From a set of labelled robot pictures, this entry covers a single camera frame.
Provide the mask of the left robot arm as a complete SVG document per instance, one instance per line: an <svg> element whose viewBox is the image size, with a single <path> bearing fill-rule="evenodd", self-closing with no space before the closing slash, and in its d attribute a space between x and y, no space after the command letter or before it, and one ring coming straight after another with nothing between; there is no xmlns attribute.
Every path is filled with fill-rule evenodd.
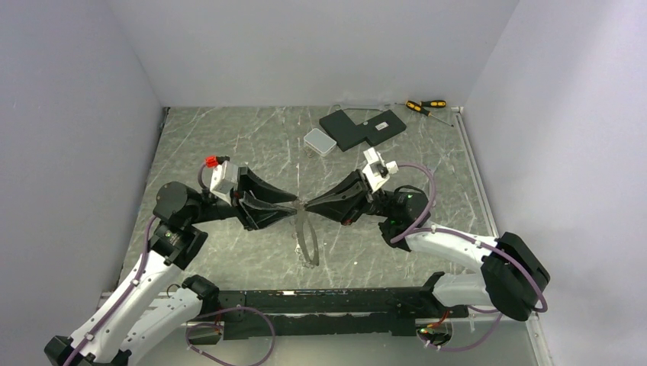
<svg viewBox="0 0 647 366"><path fill-rule="evenodd" d="M246 230L262 230L296 214L297 195L259 178L248 167L217 164L210 186L195 190L179 181L156 194L140 257L105 303L72 335L54 336L44 352L53 365L128 365L145 345L161 340L195 317L213 318L220 291L209 280L185 279L170 303L142 319L150 303L195 259L208 234L196 224L236 218Z"/></svg>

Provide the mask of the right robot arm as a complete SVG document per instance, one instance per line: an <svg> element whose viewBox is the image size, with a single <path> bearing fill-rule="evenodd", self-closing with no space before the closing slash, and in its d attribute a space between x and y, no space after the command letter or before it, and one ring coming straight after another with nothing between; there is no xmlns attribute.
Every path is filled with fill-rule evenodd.
<svg viewBox="0 0 647 366"><path fill-rule="evenodd" d="M479 236L433 223L431 196L412 187L386 191L390 177L384 168L376 174L357 169L304 209L344 226L363 215L383 217L378 228L391 248L436 255L467 269L465 274L431 277L420 296L429 316L466 306L526 321L532 313L548 310L543 291L550 275L517 234Z"/></svg>

